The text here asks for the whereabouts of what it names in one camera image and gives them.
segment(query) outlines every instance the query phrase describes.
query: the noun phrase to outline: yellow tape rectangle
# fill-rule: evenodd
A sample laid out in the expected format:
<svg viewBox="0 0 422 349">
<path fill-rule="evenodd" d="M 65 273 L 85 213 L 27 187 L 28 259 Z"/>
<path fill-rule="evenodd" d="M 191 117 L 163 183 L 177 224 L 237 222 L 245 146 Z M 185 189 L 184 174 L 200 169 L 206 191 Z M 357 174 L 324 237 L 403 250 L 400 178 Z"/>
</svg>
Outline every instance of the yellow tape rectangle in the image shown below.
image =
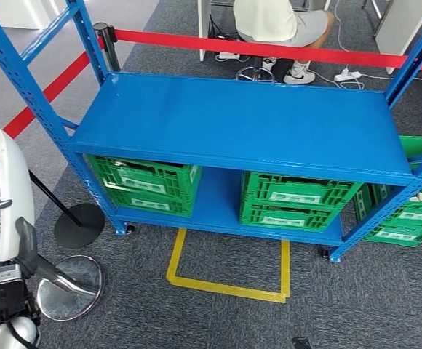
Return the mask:
<svg viewBox="0 0 422 349">
<path fill-rule="evenodd" d="M 281 293 L 277 293 L 176 276 L 177 267 L 180 260 L 182 248 L 185 241 L 186 232 L 186 229 L 181 228 L 177 233 L 177 238 L 175 239 L 169 268 L 166 274 L 166 278 L 174 286 L 278 303 L 285 303 L 286 298 L 290 295 L 290 256 L 289 252 L 290 244 L 288 241 L 281 242 Z"/>
</svg>

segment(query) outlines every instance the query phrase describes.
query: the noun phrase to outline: white sneaker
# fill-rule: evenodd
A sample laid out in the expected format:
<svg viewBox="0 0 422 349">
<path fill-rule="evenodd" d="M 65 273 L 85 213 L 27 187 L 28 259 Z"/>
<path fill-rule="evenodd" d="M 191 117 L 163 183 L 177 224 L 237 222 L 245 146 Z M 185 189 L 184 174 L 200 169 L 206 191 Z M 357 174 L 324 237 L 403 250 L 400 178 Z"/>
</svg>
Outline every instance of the white sneaker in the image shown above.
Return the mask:
<svg viewBox="0 0 422 349">
<path fill-rule="evenodd" d="M 277 62 L 278 60 L 275 57 L 265 57 L 262 59 L 262 66 L 265 69 L 271 71 L 271 69 L 272 69 L 272 67 L 274 67 Z"/>
<path fill-rule="evenodd" d="M 293 84 L 309 84 L 316 78 L 315 73 L 310 71 L 302 71 L 296 75 L 292 75 L 291 71 L 287 71 L 286 76 L 284 76 L 284 83 L 289 85 Z"/>
</svg>

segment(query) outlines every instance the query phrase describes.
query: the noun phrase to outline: white label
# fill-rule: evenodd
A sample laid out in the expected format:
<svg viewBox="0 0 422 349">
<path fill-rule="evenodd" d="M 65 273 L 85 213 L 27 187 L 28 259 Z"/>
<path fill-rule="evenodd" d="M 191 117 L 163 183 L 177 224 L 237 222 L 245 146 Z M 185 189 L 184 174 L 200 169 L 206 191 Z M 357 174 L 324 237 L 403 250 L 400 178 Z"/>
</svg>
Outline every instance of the white label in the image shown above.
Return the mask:
<svg viewBox="0 0 422 349">
<path fill-rule="evenodd" d="M 319 204 L 321 196 L 299 195 L 273 192 L 269 198 L 271 201 L 299 202 L 301 204 Z"/>
<path fill-rule="evenodd" d="M 381 198 L 384 199 L 387 197 L 387 187 L 386 185 L 380 185 L 379 186 L 379 194 Z"/>
<path fill-rule="evenodd" d="M 380 238 L 393 238 L 395 240 L 403 240 L 403 241 L 413 241 L 417 238 L 414 235 L 404 235 L 404 234 L 398 234 L 398 233 L 389 233 L 389 231 L 383 231 L 381 230 L 379 233 L 376 234 Z"/>
<path fill-rule="evenodd" d="M 132 180 L 130 178 L 120 177 L 122 183 L 129 187 L 134 187 L 148 191 L 154 191 L 154 193 L 166 194 L 166 188 L 163 185 L 142 182 L 141 180 Z"/>
<path fill-rule="evenodd" d="M 422 220 L 422 213 L 402 212 L 398 218 L 403 220 Z"/>
<path fill-rule="evenodd" d="M 191 171 L 190 171 L 190 182 L 191 184 L 193 184 L 194 181 L 195 180 L 195 176 L 197 170 L 198 170 L 198 166 L 194 165 L 192 167 Z"/>
<path fill-rule="evenodd" d="M 272 225 L 288 225 L 290 227 L 304 227 L 304 220 L 284 220 L 282 218 L 272 218 L 272 217 L 265 217 L 262 219 L 264 224 L 272 224 Z"/>
<path fill-rule="evenodd" d="M 170 211 L 168 204 L 160 204 L 159 202 L 143 201 L 133 198 L 132 204 L 135 206 L 146 207 L 148 209 L 161 209 L 163 211 Z"/>
<path fill-rule="evenodd" d="M 364 201 L 363 200 L 363 193 L 359 191 L 356 194 L 357 203 L 358 204 L 358 211 L 360 219 L 362 220 L 367 215 L 367 210 L 364 208 Z"/>
</svg>

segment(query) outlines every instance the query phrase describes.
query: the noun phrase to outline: white shirt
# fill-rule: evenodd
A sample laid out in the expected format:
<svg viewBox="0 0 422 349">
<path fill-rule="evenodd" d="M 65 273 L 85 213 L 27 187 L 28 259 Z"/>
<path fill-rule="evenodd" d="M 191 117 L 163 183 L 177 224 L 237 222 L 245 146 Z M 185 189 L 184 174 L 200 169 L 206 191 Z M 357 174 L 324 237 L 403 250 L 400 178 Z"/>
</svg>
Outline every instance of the white shirt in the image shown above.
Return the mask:
<svg viewBox="0 0 422 349">
<path fill-rule="evenodd" d="M 235 0 L 237 31 L 256 41 L 286 41 L 296 33 L 296 15 L 289 0 Z"/>
</svg>

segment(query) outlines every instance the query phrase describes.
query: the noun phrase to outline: power strip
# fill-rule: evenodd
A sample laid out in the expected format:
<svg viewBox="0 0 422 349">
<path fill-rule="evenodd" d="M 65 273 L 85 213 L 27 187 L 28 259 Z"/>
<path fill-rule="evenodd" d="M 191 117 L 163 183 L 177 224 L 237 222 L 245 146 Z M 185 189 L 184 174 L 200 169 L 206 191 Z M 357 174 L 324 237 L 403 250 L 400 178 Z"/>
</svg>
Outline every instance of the power strip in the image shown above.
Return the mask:
<svg viewBox="0 0 422 349">
<path fill-rule="evenodd" d="M 361 77 L 361 73 L 359 71 L 346 71 L 345 69 L 342 72 L 342 74 L 334 76 L 334 81 L 336 82 L 342 82 L 342 81 L 348 81 L 348 80 L 355 80 L 359 79 Z"/>
<path fill-rule="evenodd" d="M 238 53 L 219 52 L 218 58 L 220 60 L 239 60 L 240 55 Z"/>
</svg>

